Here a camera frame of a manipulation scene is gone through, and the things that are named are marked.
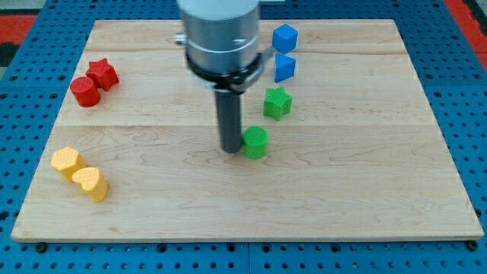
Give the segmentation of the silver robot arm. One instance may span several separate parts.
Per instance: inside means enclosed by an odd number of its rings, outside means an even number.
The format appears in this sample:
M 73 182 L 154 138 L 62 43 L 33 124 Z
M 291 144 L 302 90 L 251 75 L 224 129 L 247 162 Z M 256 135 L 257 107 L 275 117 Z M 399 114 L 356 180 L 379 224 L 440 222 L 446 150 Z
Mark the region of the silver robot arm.
M 216 91 L 243 94 L 275 50 L 259 49 L 258 0 L 177 0 L 188 68 Z

